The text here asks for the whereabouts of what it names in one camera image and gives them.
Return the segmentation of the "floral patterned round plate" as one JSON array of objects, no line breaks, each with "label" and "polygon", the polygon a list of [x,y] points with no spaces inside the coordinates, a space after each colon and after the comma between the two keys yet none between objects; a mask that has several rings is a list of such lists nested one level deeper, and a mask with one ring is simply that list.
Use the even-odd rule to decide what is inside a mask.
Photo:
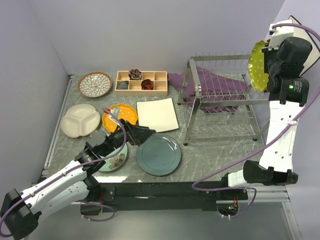
[{"label": "floral patterned round plate", "polygon": [[100,71],[84,75],[78,82],[78,91],[87,98],[99,98],[112,87],[111,77]]}]

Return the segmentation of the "teal round plate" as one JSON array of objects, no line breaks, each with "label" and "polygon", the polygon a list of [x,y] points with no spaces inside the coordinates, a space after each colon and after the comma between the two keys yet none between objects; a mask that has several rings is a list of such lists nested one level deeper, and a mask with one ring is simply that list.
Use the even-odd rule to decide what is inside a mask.
[{"label": "teal round plate", "polygon": [[168,134],[156,133],[136,150],[139,167],[149,175],[162,177],[174,172],[182,158],[177,141]]}]

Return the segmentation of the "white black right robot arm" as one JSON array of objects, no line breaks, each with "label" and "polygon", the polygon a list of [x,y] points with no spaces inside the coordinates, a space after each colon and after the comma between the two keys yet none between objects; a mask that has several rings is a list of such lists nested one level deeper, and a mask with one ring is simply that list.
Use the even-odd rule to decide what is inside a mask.
[{"label": "white black right robot arm", "polygon": [[242,170],[229,173],[219,187],[222,198],[230,200],[237,187],[249,184],[292,185],[298,181],[293,171],[292,153],[298,127],[298,113],[304,109],[309,82],[300,76],[312,44],[290,36],[277,50],[263,49],[264,70],[268,74],[270,120],[266,149],[259,161],[246,160]]}]

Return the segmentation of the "green scalloped plate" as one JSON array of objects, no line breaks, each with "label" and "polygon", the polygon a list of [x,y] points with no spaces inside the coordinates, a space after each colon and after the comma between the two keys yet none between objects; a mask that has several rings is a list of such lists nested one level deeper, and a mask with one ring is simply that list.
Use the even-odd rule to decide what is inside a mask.
[{"label": "green scalloped plate", "polygon": [[269,75],[265,73],[264,53],[262,52],[266,43],[266,40],[258,41],[251,50],[248,60],[250,85],[259,92],[264,92],[267,89],[269,80]]}]

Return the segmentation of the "mint green flower plate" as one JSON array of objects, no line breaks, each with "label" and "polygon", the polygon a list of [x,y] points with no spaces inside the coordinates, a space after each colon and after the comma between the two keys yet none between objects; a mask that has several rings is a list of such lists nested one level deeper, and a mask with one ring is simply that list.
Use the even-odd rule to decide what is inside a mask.
[{"label": "mint green flower plate", "polygon": [[127,155],[128,155],[127,144],[123,147],[121,151],[120,151],[120,148],[115,149],[113,152],[111,152],[108,155],[108,157],[117,152],[118,152],[117,155],[105,160],[105,164],[98,170],[99,172],[102,172],[102,173],[114,172],[126,162]]}]

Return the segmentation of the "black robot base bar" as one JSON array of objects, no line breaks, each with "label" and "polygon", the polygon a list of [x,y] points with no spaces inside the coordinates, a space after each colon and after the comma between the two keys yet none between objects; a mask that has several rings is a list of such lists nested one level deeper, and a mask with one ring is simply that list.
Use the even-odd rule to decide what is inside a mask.
[{"label": "black robot base bar", "polygon": [[101,183],[89,193],[89,202],[102,202],[116,211],[203,210],[216,211],[218,201],[247,200],[243,190],[203,192],[192,189],[191,182]]}]

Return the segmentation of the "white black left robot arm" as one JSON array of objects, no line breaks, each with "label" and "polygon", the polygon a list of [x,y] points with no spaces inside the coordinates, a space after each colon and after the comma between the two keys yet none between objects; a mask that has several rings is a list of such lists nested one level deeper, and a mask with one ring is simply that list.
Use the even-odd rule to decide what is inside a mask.
[{"label": "white black left robot arm", "polygon": [[21,240],[37,228],[41,219],[67,205],[99,201],[102,189],[94,173],[116,155],[116,149],[122,150],[126,143],[139,146],[155,133],[149,127],[133,125],[124,119],[119,120],[119,126],[110,135],[102,130],[93,132],[84,149],[60,171],[30,188],[12,189],[5,195],[0,223],[10,233],[2,233],[1,237]]}]

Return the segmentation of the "cream divided plate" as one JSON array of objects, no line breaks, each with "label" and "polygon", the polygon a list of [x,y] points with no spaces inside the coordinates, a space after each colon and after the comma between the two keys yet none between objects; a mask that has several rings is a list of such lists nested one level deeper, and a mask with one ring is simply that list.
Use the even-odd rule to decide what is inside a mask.
[{"label": "cream divided plate", "polygon": [[70,138],[85,137],[98,128],[100,121],[100,114],[94,106],[78,104],[67,110],[60,121],[60,128]]}]

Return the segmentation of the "yellow polka dot plate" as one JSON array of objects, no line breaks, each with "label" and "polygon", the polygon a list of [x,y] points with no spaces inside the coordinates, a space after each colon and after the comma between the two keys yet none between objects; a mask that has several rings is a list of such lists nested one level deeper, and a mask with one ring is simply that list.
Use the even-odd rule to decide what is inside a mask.
[{"label": "yellow polka dot plate", "polygon": [[[138,121],[138,114],[135,108],[133,108],[129,104],[118,103],[108,107],[107,109],[112,109],[113,107],[118,107],[121,109],[120,114],[118,116],[119,120],[124,119],[126,121],[129,121],[132,125],[136,125]],[[103,114],[101,119],[103,127],[110,133],[113,133],[119,125],[107,119],[106,113]]]}]

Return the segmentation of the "white square plate black rim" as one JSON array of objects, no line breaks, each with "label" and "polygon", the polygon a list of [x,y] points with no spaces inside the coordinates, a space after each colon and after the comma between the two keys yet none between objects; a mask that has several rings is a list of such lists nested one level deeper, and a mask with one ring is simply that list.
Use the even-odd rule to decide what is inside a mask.
[{"label": "white square plate black rim", "polygon": [[136,103],[138,124],[148,127],[157,133],[179,129],[173,99],[165,98]]}]

